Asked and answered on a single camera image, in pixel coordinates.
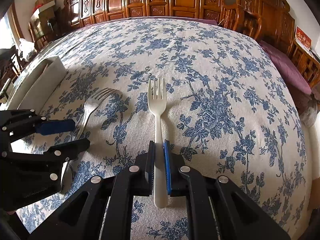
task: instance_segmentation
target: white plastic fork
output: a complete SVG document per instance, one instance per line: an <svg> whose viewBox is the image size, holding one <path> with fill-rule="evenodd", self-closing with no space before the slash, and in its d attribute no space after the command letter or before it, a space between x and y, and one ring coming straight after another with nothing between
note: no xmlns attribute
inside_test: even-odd
<svg viewBox="0 0 320 240"><path fill-rule="evenodd" d="M155 171L154 171L154 203L157 208L165 208L168 205L168 193L166 184L166 174L164 165L164 153L161 131L161 114L165 111L167 105L167 92L162 79L162 98L160 95L160 78L158 78L158 95L156 94L156 82L153 79L153 95L151 93L151 79L148 84L148 107L150 112L155 116L156 129L155 129Z"/></svg>
<svg viewBox="0 0 320 240"><path fill-rule="evenodd" d="M85 130L90 115L101 105L101 103L111 94L116 92L115 89L112 88L103 88L99 90L98 92L94 93L92 96L90 96L86 102L84 103L84 115L82 124L80 127L79 132L77 133L74 140L79 140L80 136L82 135L83 131ZM61 187L63 183L63 178L65 175L65 172L67 170L67 167L69 166L69 160L62 165L62 173L61 173Z"/></svg>

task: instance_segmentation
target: screw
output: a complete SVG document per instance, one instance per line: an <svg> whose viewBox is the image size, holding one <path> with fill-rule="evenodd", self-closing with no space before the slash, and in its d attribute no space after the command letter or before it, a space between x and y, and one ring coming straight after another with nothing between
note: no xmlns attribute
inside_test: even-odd
<svg viewBox="0 0 320 240"><path fill-rule="evenodd" d="M51 173L51 174L50 174L50 179L52 179L52 180L57 180L57 179L58 179L58 175L55 174L55 173Z"/></svg>
<svg viewBox="0 0 320 240"><path fill-rule="evenodd" d="M139 167L136 166L136 165L132 165L130 168L129 168L129 171L131 172L137 172L139 170Z"/></svg>
<svg viewBox="0 0 320 240"><path fill-rule="evenodd" d="M182 166L182 167L180 167L180 171L189 172L190 171L190 167L189 166Z"/></svg>
<svg viewBox="0 0 320 240"><path fill-rule="evenodd" d="M227 183L229 181L228 177L226 176L220 176L218 178L218 180L221 182L221 183Z"/></svg>
<svg viewBox="0 0 320 240"><path fill-rule="evenodd" d="M99 176L94 176L94 177L91 178L90 181L91 181L92 183L94 183L94 184L97 184L97 183L99 183L99 182L101 181L101 177L99 177Z"/></svg>

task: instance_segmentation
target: floral tablecloth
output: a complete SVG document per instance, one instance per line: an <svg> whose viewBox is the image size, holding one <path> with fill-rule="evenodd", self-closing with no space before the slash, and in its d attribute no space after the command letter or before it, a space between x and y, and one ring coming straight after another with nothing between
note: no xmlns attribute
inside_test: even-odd
<svg viewBox="0 0 320 240"><path fill-rule="evenodd" d="M92 93L105 87L119 92L92 114L83 134L91 146L71 163L66 192L18 211L30 232L91 176L113 176L148 150L154 139L148 79L164 77L162 130L172 151L205 176L227 175L295 233L311 182L304 136L284 81L253 39L198 22L136 18L77 30L44 57L53 55L68 74L42 110L47 118L81 124ZM78 130L29 136L21 151L40 154ZM152 197L135 197L132 239L187 239L187 229L183 197L170 198L161 210Z"/></svg>

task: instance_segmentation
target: white plastic bag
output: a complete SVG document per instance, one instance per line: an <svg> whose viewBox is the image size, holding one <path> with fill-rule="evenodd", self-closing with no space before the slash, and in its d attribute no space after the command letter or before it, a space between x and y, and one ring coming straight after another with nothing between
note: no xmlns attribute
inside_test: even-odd
<svg viewBox="0 0 320 240"><path fill-rule="evenodd" d="M300 120L306 127L311 127L316 122L318 105L317 100L313 99L308 102L307 109L300 115Z"/></svg>
<svg viewBox="0 0 320 240"><path fill-rule="evenodd" d="M25 39L19 39L19 49L22 51L22 56L26 61L29 61L34 54L37 54L35 45L33 42L26 41Z"/></svg>

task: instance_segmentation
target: fork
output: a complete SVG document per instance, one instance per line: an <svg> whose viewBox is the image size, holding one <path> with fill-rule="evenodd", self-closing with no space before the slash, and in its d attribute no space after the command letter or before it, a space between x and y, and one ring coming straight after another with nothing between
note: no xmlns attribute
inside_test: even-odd
<svg viewBox="0 0 320 240"><path fill-rule="evenodd" d="M151 94L151 79L148 83L148 107L155 116L155 171L154 171L154 203L157 208L165 208L168 205L166 174L164 165L164 153L161 132L161 115L167 105L167 92L164 78L162 79L162 98L160 95L160 78L158 78L158 95L156 94L156 81L153 79L153 95Z"/></svg>
<svg viewBox="0 0 320 240"><path fill-rule="evenodd" d="M98 92L94 93L90 96L86 102L84 103L84 116L82 120L82 125L80 127L79 132L77 133L74 140L79 140L80 136L82 135L83 131L85 130L90 115L101 105L101 103L112 93L116 92L115 89L112 88L104 88L99 90ZM62 165L62 173L61 173L61 187L65 172L67 167L69 166L69 160Z"/></svg>

